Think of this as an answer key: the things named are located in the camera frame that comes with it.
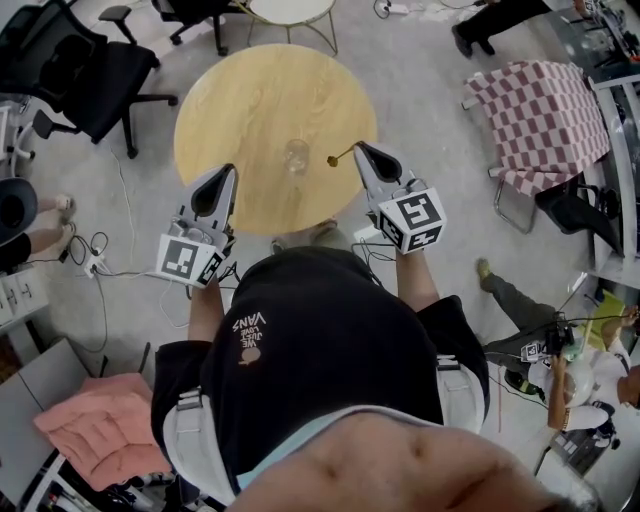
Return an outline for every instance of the concrete floor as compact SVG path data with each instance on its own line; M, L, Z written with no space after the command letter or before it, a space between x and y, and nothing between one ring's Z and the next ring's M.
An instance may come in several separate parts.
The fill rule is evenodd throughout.
M80 0L74 10L82 21L94 25L94 30L123 40L115 27L97 22L106 6L118 3L122 2ZM474 260L488 257L497 273L530 296L560 306L568 295L568 285L588 263L589 240L584 233L563 235L543 214L528 236L496 216L492 204L496 183L486 173L494 160L491 133L481 108L465 112L460 107L462 84L477 71L495 69L510 61L557 59L558 48L549 44L544 21L537 20L492 40L497 56L478 55L467 60L454 47L450 26L458 16L469 13L444 9L438 3L425 5L425 12L382 21L372 12L370 0L338 1L334 10L340 45L337 60L355 74L369 94L378 116L379 139L402 151L416 173L437 188L449 224L442 242L427 251L427 259L440 293L461 297L470 325L483 342L488 342L513 333L515 327L491 297L479 290ZM149 77L144 91L171 92L184 98L194 82L220 60L210 27L203 24L192 29L185 34L184 44L174 48L167 35L177 28L175 24L163 24L146 1L132 7L134 12L127 23L140 44L153 49L163 64ZM244 17L228 16L223 30L231 52L245 47L248 28L249 21ZM281 29L258 26L253 43L284 42L284 38ZM294 30L293 40L327 51L311 31ZM34 115L39 106L33 101L27 115ZM178 111L179 107L169 108L164 103L133 107L140 150L133 161L126 157L119 125L97 147L84 135L54 134L49 140L33 139L38 157L24 173L41 196L64 191L76 198L79 233L89 238L96 231L104 231L109 236L105 254L112 272L143 272L155 264L159 235L168 227L172 205L181 190L172 151ZM127 205L110 147L120 159L131 202L136 233L132 262ZM507 208L516 213L531 207L529 199L513 193L507 193L506 200ZM338 215L342 229L351 234L366 227L369 221L365 211L361 194ZM267 237L238 233L231 261L238 261L241 274L269 254L269 242ZM105 331L97 284L75 278L81 271L71 261L64 265L41 264L40 268L51 299L49 317L39 319L43 331L51 339L67 335L78 345L99 346ZM374 270L395 291L394 267L376 262ZM146 342L157 348L186 336L186 329L173 328L159 307L162 298L172 322L184 324L189 303L181 286L174 285L163 296L167 291L165 281L139 277L103 278L101 282L108 316L109 341L104 351L110 360L107 373L135 371ZM580 301L570 306L571 311L582 310ZM79 354L89 367L98 368L102 355L82 350ZM491 371L497 376L496 367ZM153 378L152 361L145 377L150 381ZM546 412L503 393L499 425L497 386L493 385L492 393L492 411L483 434L533 467L551 435L545 426ZM610 510L621 503L629 486L628 481L618 481L599 489ZM563 492L578 491L565 486Z

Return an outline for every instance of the metal frame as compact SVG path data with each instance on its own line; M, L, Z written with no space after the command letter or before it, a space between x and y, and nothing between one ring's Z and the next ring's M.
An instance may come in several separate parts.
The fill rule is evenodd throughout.
M283 27L286 31L287 31L287 43L291 44L291 29L294 27L307 27L308 29L313 30L316 34L318 34L320 37L322 37L322 39L325 40L325 42L329 45L329 48L331 48L333 50L333 56L335 57L336 55L338 55L338 40L336 38L336 30L335 27L333 25L333 6L334 4L331 6L331 8L324 13L322 16L319 16L317 18L313 18L311 20L307 20L304 21L302 23L294 23L292 25L282 25L280 23L273 23L265 18L263 18L262 16L258 16L257 14L255 14L254 12L252 12L250 9L248 9L246 6L244 6L242 3L240 3L239 0L234 0L236 5L238 6L238 8L240 10L242 10L245 14L251 16L251 26L249 27L249 35L247 36L247 46L251 48L251 36L253 35L253 27L256 23L256 21L259 21L261 23L264 23L265 25L273 25L276 27ZM316 21L321 20L322 18L325 18L326 16L329 16L329 24L331 25L331 37L333 39L333 44L331 43L331 41L329 40L329 38L324 35L320 30L318 30L316 27L314 27L312 24L315 23Z
M533 209L531 210L529 223L526 226L521 226L516 221L514 221L511 217L507 217L504 214L504 212L500 210L500 197L502 196L503 187L504 187L504 180L500 180L500 183L498 184L498 188L496 189L496 196L493 199L493 209L496 211L496 213L502 220L509 223L511 226L513 226L518 231L520 231L520 233L522 233L523 235L528 235L529 233L531 233L531 230L533 229L533 226L536 222L536 212L538 211L538 207L536 206L535 201L533 203Z

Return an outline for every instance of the table top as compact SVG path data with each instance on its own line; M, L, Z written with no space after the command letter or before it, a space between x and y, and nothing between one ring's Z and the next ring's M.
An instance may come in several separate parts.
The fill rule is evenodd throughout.
M309 146L304 175L285 166L285 147ZM239 182L234 229L276 235L331 218L362 189L353 157L327 157L377 139L376 116L340 63L295 45L238 52L207 71L185 98L174 150L183 183L233 163Z
M251 10L277 25L310 23L322 18L336 0L252 0Z

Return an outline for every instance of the person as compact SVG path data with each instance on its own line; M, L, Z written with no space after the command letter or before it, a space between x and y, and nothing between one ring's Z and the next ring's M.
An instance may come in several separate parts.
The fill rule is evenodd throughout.
M543 361L530 364L520 359L522 348L532 341L544 341L545 331L554 322L555 309L538 304L511 283L495 275L489 262L480 258L476 263L480 288L493 295L500 308L519 329L507 339L484 346L487 359L505 367L505 381L526 394L538 394L549 406L548 425L557 430L595 429L606 423L610 414L601 404L638 407L640 398L640 366L631 366L628 352L620 341L620 330L631 327L638 319L638 306L628 308L620 318L611 318L602 325L602 340L606 352L585 344L583 358L592 369L595 384L584 405L567 407L565 384L569 379L567 361L554 357L549 367Z
M22 233L8 242L0 245L0 272L8 272L26 263L32 255L51 249L52 259L57 258L69 245L75 234L75 225L68 222L73 209L73 199L64 194L55 199L38 199L38 215L51 210L60 212L58 225L55 228L37 229L30 233ZM3 217L11 216L11 211L2 207Z
M310 241L278 240L226 314L216 280L193 290L190 341L156 353L161 449L181 394L195 393L199 405L182 410L210 406L237 495L230 512L569 510L505 450L441 426L436 354L454 354L487 402L488 370L460 299L440 298L423 252L396 254L395 297L351 252L318 245L345 246L335 226Z
M485 0L487 5L471 18L451 28L455 44L467 58L473 55L473 43L478 43L487 55L496 51L489 38L534 16L570 8L572 5L583 17L588 16L584 0Z

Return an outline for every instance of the white stool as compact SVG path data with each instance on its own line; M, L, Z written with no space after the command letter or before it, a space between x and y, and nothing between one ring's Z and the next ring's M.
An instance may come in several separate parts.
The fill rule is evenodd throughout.
M291 29L293 27L307 27L324 39L333 50L333 55L338 54L338 41L333 26L331 10L336 0L250 0L241 3L234 0L239 9L251 16L251 28L247 37L247 46L251 46L253 26L257 21L267 25L284 27L287 31L287 42L291 43ZM320 30L312 25L316 21L329 16L333 44Z

